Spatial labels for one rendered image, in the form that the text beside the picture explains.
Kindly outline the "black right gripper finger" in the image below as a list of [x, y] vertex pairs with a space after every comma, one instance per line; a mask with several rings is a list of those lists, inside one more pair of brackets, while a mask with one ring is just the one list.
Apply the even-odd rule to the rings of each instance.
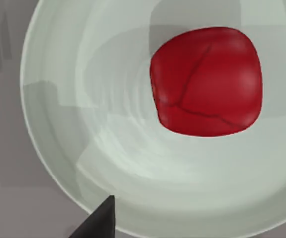
[[108, 196], [68, 238], [115, 238], [115, 197]]

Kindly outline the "white round plate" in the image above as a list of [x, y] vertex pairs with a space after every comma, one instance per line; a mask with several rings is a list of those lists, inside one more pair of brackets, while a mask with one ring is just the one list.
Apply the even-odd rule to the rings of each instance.
[[[185, 31], [230, 26], [263, 73], [257, 121], [200, 138], [160, 125], [149, 61]], [[286, 222], [286, 0], [39, 0], [23, 47], [21, 102], [37, 154], [92, 212], [143, 238], [247, 238]]]

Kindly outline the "red round fruit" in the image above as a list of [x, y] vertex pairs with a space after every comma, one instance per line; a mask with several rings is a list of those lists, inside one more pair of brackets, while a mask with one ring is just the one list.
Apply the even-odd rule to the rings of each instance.
[[252, 41], [229, 27], [185, 32], [150, 61], [160, 124], [186, 135], [215, 137], [252, 126], [262, 107], [262, 71]]

